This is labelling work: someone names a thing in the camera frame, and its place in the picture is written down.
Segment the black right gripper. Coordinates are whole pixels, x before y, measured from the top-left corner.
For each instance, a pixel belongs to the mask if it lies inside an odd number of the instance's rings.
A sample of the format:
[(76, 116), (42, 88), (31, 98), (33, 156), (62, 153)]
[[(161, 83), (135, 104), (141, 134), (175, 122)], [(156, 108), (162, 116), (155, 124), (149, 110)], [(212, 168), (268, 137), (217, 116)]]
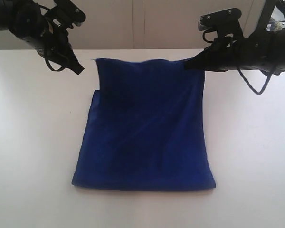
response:
[(253, 32), (248, 38), (229, 47), (209, 47), (183, 60), (186, 70), (224, 72), (228, 70), (260, 70), (266, 73), (285, 72), (285, 30)]

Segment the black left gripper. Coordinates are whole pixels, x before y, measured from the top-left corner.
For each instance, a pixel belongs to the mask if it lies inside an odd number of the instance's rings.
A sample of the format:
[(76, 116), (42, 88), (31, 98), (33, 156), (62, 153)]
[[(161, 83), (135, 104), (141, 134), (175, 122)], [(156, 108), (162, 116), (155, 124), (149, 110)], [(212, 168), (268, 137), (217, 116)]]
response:
[(53, 69), (52, 63), (55, 63), (60, 66), (60, 69), (69, 69), (80, 75), (85, 68), (76, 57), (70, 58), (69, 49), (63, 50), (66, 44), (58, 37), (55, 29), (53, 23), (46, 19), (39, 22), (27, 19), (24, 23), (24, 34), (21, 39), (37, 51), (49, 69)]

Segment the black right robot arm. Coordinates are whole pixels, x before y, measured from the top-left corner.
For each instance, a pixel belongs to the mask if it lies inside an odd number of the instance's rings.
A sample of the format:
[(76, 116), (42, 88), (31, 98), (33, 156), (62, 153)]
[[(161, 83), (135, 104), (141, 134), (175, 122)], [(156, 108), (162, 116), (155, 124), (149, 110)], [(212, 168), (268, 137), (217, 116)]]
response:
[(285, 71), (285, 28), (255, 31), (236, 41), (216, 38), (195, 57), (185, 60), (184, 67), (212, 72), (260, 70), (279, 75)]

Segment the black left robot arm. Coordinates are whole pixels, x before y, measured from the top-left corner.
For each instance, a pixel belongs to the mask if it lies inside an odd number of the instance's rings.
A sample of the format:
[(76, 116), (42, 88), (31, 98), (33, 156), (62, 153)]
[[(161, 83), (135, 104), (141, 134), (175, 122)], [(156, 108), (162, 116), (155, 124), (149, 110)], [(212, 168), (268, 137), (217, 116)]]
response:
[(68, 39), (68, 29), (81, 26), (85, 13), (70, 0), (56, 0), (51, 9), (32, 0), (0, 0), (0, 31), (10, 31), (33, 47), (55, 71), (69, 69), (79, 75), (84, 67), (78, 62)]

